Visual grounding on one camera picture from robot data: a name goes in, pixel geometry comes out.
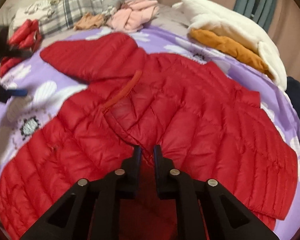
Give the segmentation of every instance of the purple bedsheet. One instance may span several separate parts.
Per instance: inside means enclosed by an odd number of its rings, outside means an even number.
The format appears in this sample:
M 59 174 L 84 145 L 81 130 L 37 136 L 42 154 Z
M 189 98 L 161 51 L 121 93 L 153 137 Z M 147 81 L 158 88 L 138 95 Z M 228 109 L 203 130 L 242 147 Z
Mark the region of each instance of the purple bedsheet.
M 109 28 L 104 27 L 80 32 L 68 40 L 93 40 L 110 32 Z M 280 240 L 290 240 L 300 227 L 300 120 L 283 93 L 266 75 L 231 56 L 194 44 L 188 38 L 176 36 L 153 26 L 130 36 L 148 53 L 178 53 L 202 64 L 212 60 L 229 78 L 249 90 L 260 92 L 261 107 L 267 112 L 283 140 L 298 156 L 296 195 L 287 218 L 284 221 L 277 221 L 274 230 Z M 6 105 L 0 103 L 0 174 L 19 148 L 29 140 L 32 132 L 51 120 L 69 96 L 86 87 L 43 62 L 39 52 L 10 70 L 2 82 L 11 88 L 28 88 L 29 96 L 13 98 Z

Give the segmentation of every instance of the gray fabric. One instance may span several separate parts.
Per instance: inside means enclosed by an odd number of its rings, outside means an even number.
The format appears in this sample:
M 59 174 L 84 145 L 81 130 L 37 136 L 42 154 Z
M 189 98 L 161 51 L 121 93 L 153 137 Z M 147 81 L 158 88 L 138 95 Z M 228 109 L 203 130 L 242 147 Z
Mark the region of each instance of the gray fabric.
M 119 9 L 125 0 L 63 0 L 54 8 L 55 13 L 46 21 L 40 21 L 40 33 L 48 37 L 57 32 L 65 31 L 74 27 L 86 13 L 93 15 L 112 8 Z

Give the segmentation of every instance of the tan garment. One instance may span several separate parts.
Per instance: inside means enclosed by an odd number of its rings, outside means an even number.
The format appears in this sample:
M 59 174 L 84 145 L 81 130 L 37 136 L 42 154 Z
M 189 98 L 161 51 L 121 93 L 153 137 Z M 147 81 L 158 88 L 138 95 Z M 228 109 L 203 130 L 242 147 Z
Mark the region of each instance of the tan garment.
M 271 80 L 274 79 L 268 65 L 261 57 L 233 39 L 226 36 L 218 36 L 211 31 L 202 29 L 191 29 L 190 36 L 200 43 L 228 54 L 238 61 L 266 74 Z
M 90 30 L 101 27 L 105 23 L 104 15 L 97 14 L 92 15 L 91 13 L 87 13 L 85 16 L 81 18 L 80 21 L 74 24 L 74 30 Z

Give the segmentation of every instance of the white fleece blanket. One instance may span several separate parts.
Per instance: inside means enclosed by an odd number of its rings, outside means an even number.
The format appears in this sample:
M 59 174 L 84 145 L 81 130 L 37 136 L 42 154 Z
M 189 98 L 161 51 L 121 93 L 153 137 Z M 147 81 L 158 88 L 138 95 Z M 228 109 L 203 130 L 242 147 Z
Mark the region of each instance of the white fleece blanket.
M 192 28 L 209 30 L 218 36 L 226 36 L 258 54 L 269 66 L 274 83 L 287 89 L 287 73 L 279 51 L 268 34 L 249 18 L 209 0 L 181 0 L 172 6 L 184 13 Z

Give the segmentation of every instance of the red puffer jacket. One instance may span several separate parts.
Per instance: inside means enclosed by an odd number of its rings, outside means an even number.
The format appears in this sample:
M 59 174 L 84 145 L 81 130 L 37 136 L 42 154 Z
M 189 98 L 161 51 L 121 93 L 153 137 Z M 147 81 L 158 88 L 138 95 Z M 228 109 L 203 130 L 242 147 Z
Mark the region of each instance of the red puffer jacket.
M 90 85 L 18 152 L 0 180 L 0 218 L 18 239 L 78 179 L 96 180 L 143 150 L 140 193 L 123 201 L 122 239 L 168 240 L 175 207 L 156 197 L 152 150 L 192 178 L 215 178 L 270 228 L 284 219 L 297 184 L 297 157 L 266 113 L 259 93 L 214 64 L 175 54 L 146 54 L 113 33 L 61 41 L 44 61 Z

